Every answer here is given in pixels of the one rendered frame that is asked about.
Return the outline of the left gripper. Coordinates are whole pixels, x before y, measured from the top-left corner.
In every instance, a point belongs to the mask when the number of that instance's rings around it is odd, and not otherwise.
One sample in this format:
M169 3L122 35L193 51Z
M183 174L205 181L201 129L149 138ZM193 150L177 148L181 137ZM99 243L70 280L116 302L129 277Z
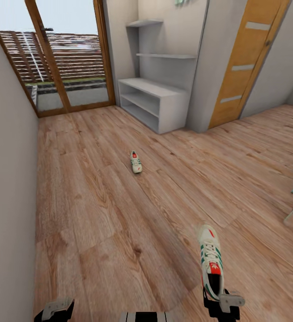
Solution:
M35 317L34 322L67 322L72 317L73 307L74 301L71 301L71 304L67 309L54 312L54 315L50 318L50 320L42 321L42 315L39 314Z

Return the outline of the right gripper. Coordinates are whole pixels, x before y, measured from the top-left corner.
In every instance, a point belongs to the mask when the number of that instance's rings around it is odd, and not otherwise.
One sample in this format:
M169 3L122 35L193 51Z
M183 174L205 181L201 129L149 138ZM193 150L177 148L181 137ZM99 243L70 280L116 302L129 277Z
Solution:
M228 290L224 288L224 292L229 294ZM230 313L223 313L219 305L219 301L208 300L204 297L204 306L208 308L209 316L218 319L218 322L236 322L240 320L240 310L237 306L230 306Z

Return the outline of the gym shoe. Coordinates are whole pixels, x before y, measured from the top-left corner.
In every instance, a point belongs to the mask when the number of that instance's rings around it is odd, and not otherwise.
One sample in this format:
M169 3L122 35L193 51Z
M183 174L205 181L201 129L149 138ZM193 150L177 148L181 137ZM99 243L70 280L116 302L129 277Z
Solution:
M219 294L225 293L221 248L217 233L208 224L203 224L200 227L199 245L204 292L209 294L213 300L220 301Z
M140 159L135 151L131 153L132 168L135 174L141 173L142 166L140 164Z

